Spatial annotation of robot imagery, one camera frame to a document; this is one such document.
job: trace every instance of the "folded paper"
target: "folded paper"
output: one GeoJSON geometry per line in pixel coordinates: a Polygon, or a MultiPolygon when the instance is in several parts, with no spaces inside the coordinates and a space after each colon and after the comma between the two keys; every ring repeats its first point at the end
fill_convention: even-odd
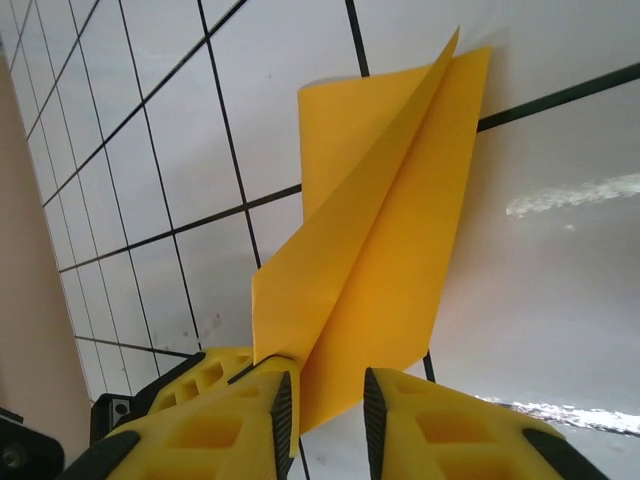
{"type": "Polygon", "coordinates": [[[301,371],[301,432],[362,398],[367,367],[427,351],[489,50],[299,92],[304,224],[254,275],[254,362],[301,371]]]}

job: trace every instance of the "glossy surface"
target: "glossy surface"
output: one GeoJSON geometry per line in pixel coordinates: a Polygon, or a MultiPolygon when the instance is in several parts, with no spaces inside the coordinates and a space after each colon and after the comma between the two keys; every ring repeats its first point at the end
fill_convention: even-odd
{"type": "MultiPolygon", "coordinates": [[[[69,22],[62,0],[0,0],[0,34],[43,203],[72,178],[44,211],[59,268],[89,262],[62,279],[76,335],[90,339],[78,346],[95,399],[135,391],[181,360],[165,349],[197,350],[194,325],[202,336],[217,308],[228,313],[208,341],[250,341],[255,254],[264,262],[301,222],[295,188],[264,198],[300,181],[296,91],[359,67],[344,2],[248,0],[212,37],[228,130],[206,45],[149,100],[147,124],[142,109],[129,117],[140,102],[130,51],[146,95],[204,35],[197,2],[157,12],[122,0],[131,49],[118,1],[94,3],[71,0],[69,22]],[[85,22],[88,77],[71,50],[85,22]],[[61,108],[49,95],[56,78],[61,108]],[[257,200],[251,230],[241,185],[257,200]],[[185,229],[177,249],[171,223],[185,229]],[[112,254],[126,244],[137,245],[133,262],[112,254]],[[103,343],[117,339],[128,346],[103,343]],[[157,351],[141,350],[149,344],[157,351]]],[[[231,6],[203,1],[207,25],[231,6]]],[[[356,1],[372,73],[432,62],[457,25],[461,51],[491,44],[484,114],[637,62],[639,8],[356,1]]],[[[438,381],[502,402],[640,416],[639,89],[635,81],[478,135],[432,343],[438,381]]],[[[367,478],[362,427],[354,409],[305,436],[310,478],[367,478]]],[[[639,438],[565,431],[612,478],[637,476],[639,438]]],[[[300,461],[290,477],[305,478],[300,461]]]]}

